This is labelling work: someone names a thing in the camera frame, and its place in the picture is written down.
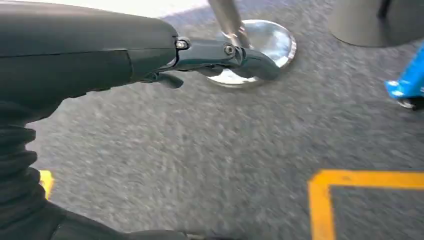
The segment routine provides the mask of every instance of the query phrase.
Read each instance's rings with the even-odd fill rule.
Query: bolt
[[[176,41],[175,46],[179,50],[184,50],[189,48],[189,43],[184,40],[178,40]]]
[[[233,47],[233,46],[231,46],[231,45],[225,45],[225,47],[224,47],[224,52],[225,52],[227,55],[232,55],[232,54],[234,53],[234,47]]]

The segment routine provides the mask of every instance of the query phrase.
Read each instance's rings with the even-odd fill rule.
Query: pavement
[[[127,2],[119,1],[133,9],[144,1]],[[218,26],[205,2],[150,17],[181,35],[212,38]],[[421,43],[342,43],[326,26],[333,3],[237,2],[244,19],[276,22],[297,40],[295,60],[270,84],[228,90],[176,72],[185,79],[177,90],[136,83],[64,101],[30,125],[37,130],[28,146],[39,154],[34,166],[55,179],[50,199],[126,232],[318,240],[325,238],[312,231],[329,226],[311,218],[331,215],[314,200],[324,197],[334,239],[424,239],[423,192],[397,184],[424,185],[424,178],[396,177],[424,171],[424,112],[398,106],[383,84],[399,77]],[[154,12],[149,4],[143,13]],[[371,175],[362,185],[311,194],[308,183],[328,169]],[[390,171],[387,184],[372,175],[380,171]],[[374,181],[382,187],[367,187]]]

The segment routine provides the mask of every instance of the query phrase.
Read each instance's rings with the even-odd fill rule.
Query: metal pole
[[[250,48],[248,34],[234,0],[208,0],[224,36],[235,46]]]

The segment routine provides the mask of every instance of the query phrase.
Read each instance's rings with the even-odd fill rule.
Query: road marking
[[[313,240],[336,240],[331,186],[424,190],[424,173],[321,170],[308,181]]]
[[[47,170],[41,170],[40,176],[40,184],[45,190],[45,198],[49,199],[50,192],[52,191],[53,183],[55,180],[52,177],[52,173]]]

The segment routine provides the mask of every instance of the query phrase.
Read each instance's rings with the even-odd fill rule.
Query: gray cylindrical base
[[[294,58],[297,48],[295,38],[283,26],[266,20],[241,21],[233,0],[209,0],[209,4],[221,27],[216,37],[218,40],[262,52],[280,68],[286,67]],[[228,88],[244,88],[265,82],[256,77],[240,77],[231,70],[224,70],[221,75],[208,79]]]
[[[362,47],[390,47],[424,38],[423,24],[423,0],[337,0],[328,18],[336,38]]]

